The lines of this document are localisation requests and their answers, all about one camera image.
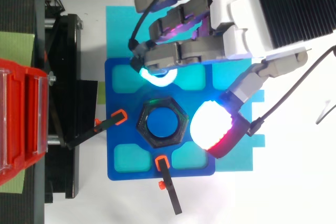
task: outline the white table surface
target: white table surface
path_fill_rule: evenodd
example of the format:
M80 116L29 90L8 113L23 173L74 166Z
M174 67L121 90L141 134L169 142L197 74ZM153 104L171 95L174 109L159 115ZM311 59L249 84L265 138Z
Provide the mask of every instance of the white table surface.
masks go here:
M84 22L82 79L104 81L106 6L133 0L62 0ZM253 105L257 118L293 85L336 36L313 45L309 62L284 77L267 81L265 102ZM336 111L315 121L328 99L336 103L336 59L329 56L264 123L266 147L254 149L254 171L174 178L183 213L175 216L159 179L114 182L107 177L106 134L80 147L80 189L75 199L54 195L45 205L46 224L284 224L336 223ZM104 105L97 115L104 117Z

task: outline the red storage drawer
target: red storage drawer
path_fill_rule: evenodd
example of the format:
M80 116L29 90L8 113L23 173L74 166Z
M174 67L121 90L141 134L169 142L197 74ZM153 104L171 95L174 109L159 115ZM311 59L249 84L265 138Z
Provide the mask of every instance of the red storage drawer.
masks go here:
M0 59L0 185L47 151L48 91L46 73Z

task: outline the black cable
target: black cable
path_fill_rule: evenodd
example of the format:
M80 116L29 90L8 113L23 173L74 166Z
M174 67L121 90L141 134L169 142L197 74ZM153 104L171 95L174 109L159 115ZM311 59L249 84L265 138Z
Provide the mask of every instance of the black cable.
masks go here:
M269 110L267 111L262 117L260 117L261 121L264 121L267 117L269 117L277 108L280 107L280 105L285 102L288 97L295 91L297 87L300 86L300 84L307 78L307 76L318 66L318 64L321 63L331 52L334 52L336 56L336 46L333 46L329 48L320 58L317 59L317 61L314 62L314 64L303 74L303 76L293 85L293 87L288 90L288 92Z
M135 37L137 36L137 33L143 23L143 21L145 20L145 18L147 17L148 13L151 11L151 9L153 8L154 5L157 4L159 0L153 0L151 2L151 4L147 7L147 9L144 11L144 13L141 15L137 25L134 28L134 31L132 33L132 37L130 38L129 41L129 49L132 51L135 47L135 45L137 44L137 41L135 41Z
M323 117L319 118L319 119L316 121L316 124L319 124L320 122L322 122L322 120L323 120L324 118L326 118L326 116L329 115L329 113L330 113L331 111L333 111L335 108L336 108L336 105L334 105L334 107L332 107L326 114L324 114Z
M303 74L303 76L293 85L293 87L288 90L288 92L269 111L267 111L262 117L251 122L247 135L253 136L260 129L265 119L269 117L274 111L276 111L276 109L279 108L280 105L282 105L283 102L289 98L289 96L295 91L297 87L300 86L305 78L307 78L307 76L317 67L317 65L320 64L321 61L323 61L331 52L333 52L336 56L336 46L331 47L322 56L320 56L320 58L314 62L314 64Z

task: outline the cyan light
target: cyan light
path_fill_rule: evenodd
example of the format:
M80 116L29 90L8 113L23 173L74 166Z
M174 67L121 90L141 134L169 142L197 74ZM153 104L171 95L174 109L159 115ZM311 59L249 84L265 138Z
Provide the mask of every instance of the cyan light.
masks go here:
M146 79L151 84L157 86L157 87L166 87L169 84L173 83L177 76L177 69L170 70L165 76L163 77L157 77L151 75L147 69L142 68L140 70L140 75L143 79Z
M199 147L208 150L216 145L231 128L230 113L217 102L207 101L193 116L190 134Z

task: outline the black clamp arm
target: black clamp arm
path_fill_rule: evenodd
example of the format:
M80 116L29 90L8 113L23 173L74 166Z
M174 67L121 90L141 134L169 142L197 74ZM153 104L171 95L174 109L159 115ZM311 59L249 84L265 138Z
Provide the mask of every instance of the black clamp arm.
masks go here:
M86 140L92 138L93 136L99 134L102 131L107 130L113 125L119 125L127 120L127 114L124 110L118 110L111 115L111 118L106 119L102 122L97 123L97 126L88 130L87 132L77 136L74 140L67 143L69 150L75 148L77 145L85 142Z
M170 176L170 173L169 173L167 159L162 156L159 156L158 158L156 158L155 161L156 161L156 165L158 166L157 168L162 173L162 177L163 177L163 183L160 182L159 186L161 189L167 189L175 214L176 215L181 214L182 209L180 206L179 199L177 198L177 194L176 194L176 191L173 185L172 177Z

